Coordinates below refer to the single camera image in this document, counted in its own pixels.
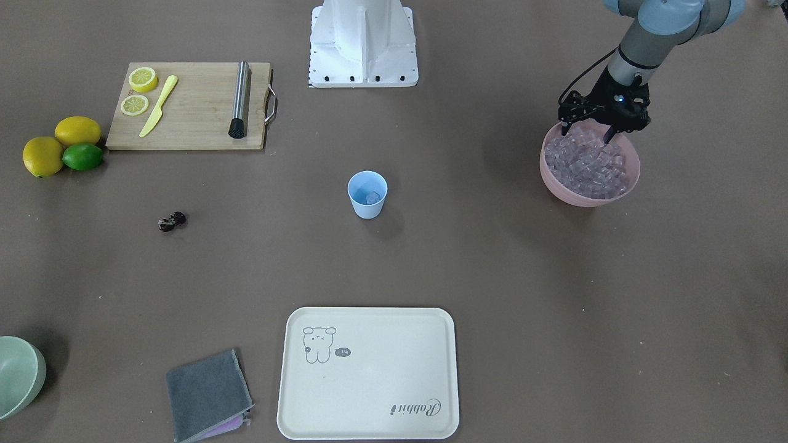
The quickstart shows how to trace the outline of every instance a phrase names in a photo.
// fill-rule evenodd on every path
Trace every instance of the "lime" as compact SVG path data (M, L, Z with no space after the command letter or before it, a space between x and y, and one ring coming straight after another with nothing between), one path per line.
M68 117L55 127L54 136L65 146L77 143L96 144L101 139L101 127L92 118Z
M134 69L131 74L128 74L128 84L137 92L153 91L158 85L156 71L147 66Z
M121 112L126 115L140 115L148 107L148 99L144 95L130 95L121 102Z
M63 152L63 162L71 169L86 171L101 164L104 153L90 143L77 143Z
M38 178L55 174L63 167L63 146L54 137L36 137L24 145L24 167Z

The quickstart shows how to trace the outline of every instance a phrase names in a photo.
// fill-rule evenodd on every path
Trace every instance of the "white mounting plate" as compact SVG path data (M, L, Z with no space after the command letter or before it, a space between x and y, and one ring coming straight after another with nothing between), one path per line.
M322 6L312 9L312 31L322 9ZM403 6L403 10L413 30L413 10L407 6ZM346 58L335 46L311 44L309 87L407 87L418 83L415 44L389 47L384 54L379 54L368 64L368 78L365 79L364 66L360 60Z
M459 425L454 321L435 307L302 307L277 411L292 440L442 439Z

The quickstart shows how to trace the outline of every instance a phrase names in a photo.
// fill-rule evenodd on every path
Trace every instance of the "black cable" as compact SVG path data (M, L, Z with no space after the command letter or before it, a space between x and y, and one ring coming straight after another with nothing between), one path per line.
M575 84L575 83L577 83L577 82L578 82L578 81L579 81L581 78L583 78L583 76L584 76L585 74L589 73L589 72L591 71L591 69L594 69L594 68L596 68L596 67L597 67L597 65L599 65L601 62L603 62L603 61L604 61L606 58L608 58L608 57L610 57L611 55L613 55L613 53L615 52L615 50L616 50L616 49L618 49L618 48L617 48L617 47L616 47L616 48L613 48L613 50L612 50L612 51L608 52L608 53L607 53L607 54L606 54L604 57L602 57L602 58L600 58L599 60L595 61L593 65L589 66L589 68L588 68L588 69L586 69L585 71L583 71L583 73L582 73L582 74L580 74L580 75L578 76L578 78L576 78L576 79L572 80L572 83L570 83L570 84L569 84L569 86L567 86L567 88L563 90L563 92L561 93L561 95L559 95L559 96L558 96L558 106L561 106L561 105L563 105L563 97L564 97L564 96L567 94L567 92L569 92L569 90L570 90L570 89L571 89L571 88L574 86L574 84Z

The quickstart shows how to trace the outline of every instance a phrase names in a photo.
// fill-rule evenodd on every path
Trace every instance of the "yellow lemon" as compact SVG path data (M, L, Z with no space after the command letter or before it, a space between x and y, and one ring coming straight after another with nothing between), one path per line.
M55 127L54 136L65 146L77 143L96 144L101 139L101 127L91 118L68 117Z
M24 145L22 160L31 174L48 177L63 167L63 146L54 137L36 137Z
M144 95L130 95L121 102L121 112L126 115L140 115L148 107L148 99Z
M128 84L137 92L153 91L158 85L156 71L147 66L134 69L131 74L128 74Z

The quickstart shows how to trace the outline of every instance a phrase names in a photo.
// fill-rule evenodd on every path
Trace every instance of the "metal muddler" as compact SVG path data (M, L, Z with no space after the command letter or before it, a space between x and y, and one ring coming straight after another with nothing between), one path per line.
M251 69L248 63L242 61L238 64L236 99L232 104L232 120L230 121L230 129L227 132L233 139L243 139L246 136L250 86Z

